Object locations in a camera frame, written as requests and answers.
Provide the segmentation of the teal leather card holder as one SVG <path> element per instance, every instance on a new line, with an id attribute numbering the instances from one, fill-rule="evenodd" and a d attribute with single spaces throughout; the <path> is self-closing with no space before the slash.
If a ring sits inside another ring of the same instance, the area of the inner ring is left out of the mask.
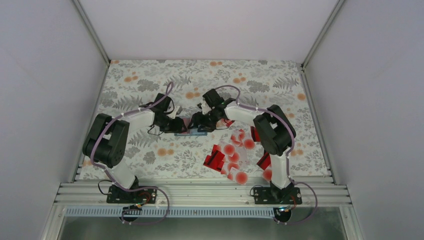
<path id="1" fill-rule="evenodd" d="M 208 134 L 207 132 L 198 131 L 197 128 L 191 128 L 191 129 L 189 129 L 188 134 L 183 134 L 181 132 L 181 133 L 174 133 L 174 136 L 176 136 L 176 137 L 190 137 L 190 136 L 199 137 L 199 136 L 206 136 L 207 134 Z"/>

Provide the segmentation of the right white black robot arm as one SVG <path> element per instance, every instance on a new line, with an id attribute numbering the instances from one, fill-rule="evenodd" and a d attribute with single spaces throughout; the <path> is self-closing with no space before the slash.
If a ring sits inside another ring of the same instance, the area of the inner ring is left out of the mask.
<path id="1" fill-rule="evenodd" d="M 220 120 L 242 122 L 255 128 L 262 147 L 270 155 L 271 198 L 278 204 L 289 199 L 295 183 L 290 176 L 288 157 L 294 149 L 296 131 L 281 107 L 273 104 L 260 108 L 243 104 L 238 98 L 224 99 L 214 88 L 202 96 L 198 107 L 201 110 L 191 117 L 189 129 L 213 132 Z"/>

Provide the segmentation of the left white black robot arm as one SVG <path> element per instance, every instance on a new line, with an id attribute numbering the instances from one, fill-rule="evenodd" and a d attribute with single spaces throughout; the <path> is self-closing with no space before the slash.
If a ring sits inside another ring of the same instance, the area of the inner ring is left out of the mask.
<path id="1" fill-rule="evenodd" d="M 134 202 L 141 188 L 138 178 L 123 160 L 131 127 L 158 127 L 163 134 L 184 133 L 187 127 L 178 116 L 180 112 L 180 106 L 174 105 L 169 96 L 159 93 L 155 101 L 117 117 L 100 113 L 84 141 L 82 153 L 95 167 L 105 172 L 124 201 Z"/>

